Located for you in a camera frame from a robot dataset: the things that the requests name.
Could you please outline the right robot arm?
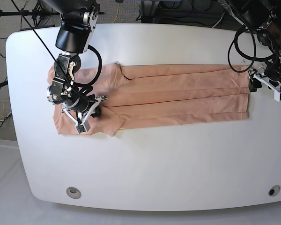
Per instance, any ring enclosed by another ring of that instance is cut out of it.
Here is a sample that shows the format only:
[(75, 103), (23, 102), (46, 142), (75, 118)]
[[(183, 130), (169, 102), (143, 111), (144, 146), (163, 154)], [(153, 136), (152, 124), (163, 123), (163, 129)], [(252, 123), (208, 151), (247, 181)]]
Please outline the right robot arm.
[[(107, 97), (90, 94), (93, 84), (102, 70), (99, 52), (89, 45), (96, 28), (100, 5), (95, 0), (47, 0), (46, 4), (60, 13), (61, 27), (56, 39), (56, 47), (61, 50), (54, 62), (54, 76), (47, 89), (48, 100), (55, 105), (63, 105), (76, 128), (86, 128), (90, 116), (98, 117), (99, 103)], [(75, 73), (81, 68), (80, 54), (91, 50), (98, 58), (95, 77), (86, 84), (75, 80)]]

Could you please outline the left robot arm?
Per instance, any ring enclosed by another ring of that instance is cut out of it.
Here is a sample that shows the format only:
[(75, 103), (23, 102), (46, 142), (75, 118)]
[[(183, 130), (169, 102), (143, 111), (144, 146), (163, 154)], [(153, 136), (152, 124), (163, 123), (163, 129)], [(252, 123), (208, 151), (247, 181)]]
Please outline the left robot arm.
[[(268, 9), (259, 0), (221, 0), (219, 3), (242, 26), (230, 47), (251, 61), (243, 69), (249, 76), (249, 90), (256, 92), (263, 85), (274, 91), (274, 99), (281, 101), (281, 0), (271, 0)], [(253, 56), (242, 52), (238, 38), (249, 32), (253, 42)]]

